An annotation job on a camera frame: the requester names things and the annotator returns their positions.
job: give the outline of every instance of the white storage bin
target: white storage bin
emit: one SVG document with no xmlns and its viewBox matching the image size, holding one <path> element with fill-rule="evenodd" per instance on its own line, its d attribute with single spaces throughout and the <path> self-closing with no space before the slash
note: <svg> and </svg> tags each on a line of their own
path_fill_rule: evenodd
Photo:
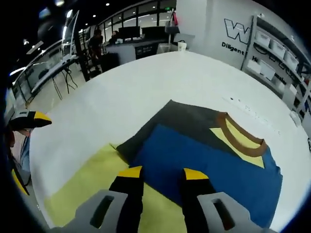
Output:
<svg viewBox="0 0 311 233">
<path fill-rule="evenodd" d="M 257 42 L 259 42 L 260 44 L 262 44 L 262 45 L 264 45 L 266 47 L 269 47 L 271 39 L 265 33 L 262 33 L 261 31 L 256 31 L 255 40 Z"/>
<path fill-rule="evenodd" d="M 275 54 L 281 59 L 284 58 L 286 49 L 277 41 L 272 40 L 270 44 L 270 48 L 275 52 Z"/>
<path fill-rule="evenodd" d="M 271 66 L 269 66 L 267 63 L 265 63 L 263 60 L 259 60 L 259 65 L 261 66 L 260 73 L 270 81 L 274 77 L 276 70 L 273 69 Z"/>
<path fill-rule="evenodd" d="M 286 51 L 284 60 L 290 68 L 296 70 L 299 62 L 290 52 Z"/>
</svg>

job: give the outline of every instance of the yellow fabric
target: yellow fabric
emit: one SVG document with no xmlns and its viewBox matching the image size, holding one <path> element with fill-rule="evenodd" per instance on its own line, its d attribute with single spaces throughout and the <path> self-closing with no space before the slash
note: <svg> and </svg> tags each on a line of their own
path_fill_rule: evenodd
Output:
<svg viewBox="0 0 311 233">
<path fill-rule="evenodd" d="M 208 179 L 208 176 L 205 175 L 204 173 L 196 170 L 192 170 L 189 168 L 184 168 L 185 174 L 186 174 L 186 179 L 187 180 L 203 180 L 203 179 Z"/>
<path fill-rule="evenodd" d="M 21 183 L 19 182 L 19 180 L 18 180 L 18 178 L 17 178 L 17 176 L 16 176 L 16 174 L 15 174 L 14 169 L 12 169 L 11 174 L 12 174 L 13 180 L 14 180 L 14 182 L 16 183 L 16 185 L 18 186 L 18 188 L 19 188 L 24 194 L 28 195 L 28 194 L 26 193 L 25 189 L 23 188 L 23 186 L 21 185 Z"/>
<path fill-rule="evenodd" d="M 41 112 L 36 112 L 34 119 L 43 119 L 43 120 L 47 120 L 47 121 L 52 121 L 50 118 L 48 118 L 48 116 L 46 116 L 45 114 L 43 114 Z"/>
<path fill-rule="evenodd" d="M 244 136 L 243 134 L 241 134 L 228 120 L 226 120 L 227 123 L 227 127 L 229 128 L 230 132 L 232 133 L 232 135 L 245 147 L 248 148 L 252 148 L 252 149 L 256 149 L 258 147 L 260 147 L 260 144 L 257 144 L 253 141 L 251 141 L 250 139 L 248 139 L 246 136 Z M 236 152 L 237 155 L 239 155 L 243 160 L 255 164 L 259 167 L 264 168 L 264 164 L 263 164 L 263 160 L 262 157 L 249 157 L 245 154 L 243 154 L 242 152 L 240 152 L 239 150 L 237 150 L 229 141 L 228 139 L 225 137 L 223 131 L 221 128 L 212 128 L 210 129 L 220 140 L 222 140 L 223 142 L 225 142 L 231 149 L 233 149 L 234 152 Z"/>
<path fill-rule="evenodd" d="M 136 166 L 136 167 L 128 168 L 124 171 L 120 171 L 118 173 L 118 176 L 139 178 L 141 168 L 142 168 L 142 166 Z"/>
<path fill-rule="evenodd" d="M 45 208 L 56 226 L 74 218 L 75 210 L 92 195 L 110 185 L 127 164 L 118 152 L 106 145 L 94 154 L 67 183 L 44 200 Z M 148 185 L 144 185 L 140 233 L 186 233 L 182 209 Z"/>
</svg>

